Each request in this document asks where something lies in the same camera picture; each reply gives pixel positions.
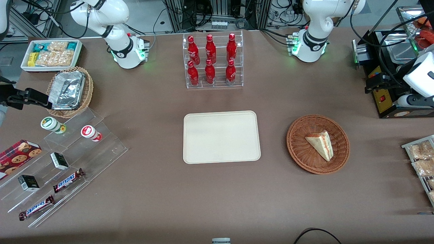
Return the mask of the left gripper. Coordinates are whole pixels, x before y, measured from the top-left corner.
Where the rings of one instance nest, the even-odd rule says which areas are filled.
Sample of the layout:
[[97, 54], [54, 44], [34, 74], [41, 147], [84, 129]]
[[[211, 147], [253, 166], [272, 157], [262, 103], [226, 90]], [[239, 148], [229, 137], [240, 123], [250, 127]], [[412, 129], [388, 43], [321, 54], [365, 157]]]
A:
[[[385, 73], [375, 73], [372, 76], [372, 81], [366, 81], [365, 94], [369, 94], [375, 90], [389, 89], [390, 76]], [[434, 108], [434, 96], [423, 97], [420, 94], [408, 94], [398, 98], [397, 104], [407, 108]]]

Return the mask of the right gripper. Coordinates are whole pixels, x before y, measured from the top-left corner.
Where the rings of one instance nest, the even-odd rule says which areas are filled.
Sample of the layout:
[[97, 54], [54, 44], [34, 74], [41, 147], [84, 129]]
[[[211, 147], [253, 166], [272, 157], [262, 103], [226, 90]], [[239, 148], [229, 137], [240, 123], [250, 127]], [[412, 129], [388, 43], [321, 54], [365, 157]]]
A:
[[41, 107], [52, 107], [49, 96], [32, 88], [25, 91], [16, 89], [16, 81], [0, 77], [0, 103], [6, 107], [23, 110], [24, 104], [37, 105]]

